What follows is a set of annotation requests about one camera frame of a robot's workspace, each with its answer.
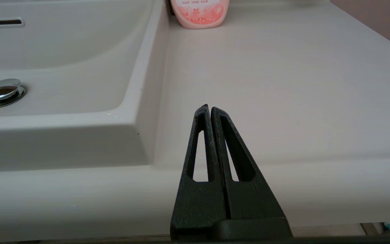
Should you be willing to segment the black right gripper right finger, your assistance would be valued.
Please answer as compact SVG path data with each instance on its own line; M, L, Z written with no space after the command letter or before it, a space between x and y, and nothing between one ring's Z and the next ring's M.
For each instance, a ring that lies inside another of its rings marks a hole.
M285 219L286 216L231 117L213 107L211 122L230 219Z

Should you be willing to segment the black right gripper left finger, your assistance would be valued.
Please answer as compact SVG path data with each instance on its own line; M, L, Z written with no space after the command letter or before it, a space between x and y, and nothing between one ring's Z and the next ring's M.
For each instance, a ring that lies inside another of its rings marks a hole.
M199 133L204 133L208 180L193 179ZM172 241L211 241L215 224L226 219L225 197L215 137L207 104L194 114L170 223Z

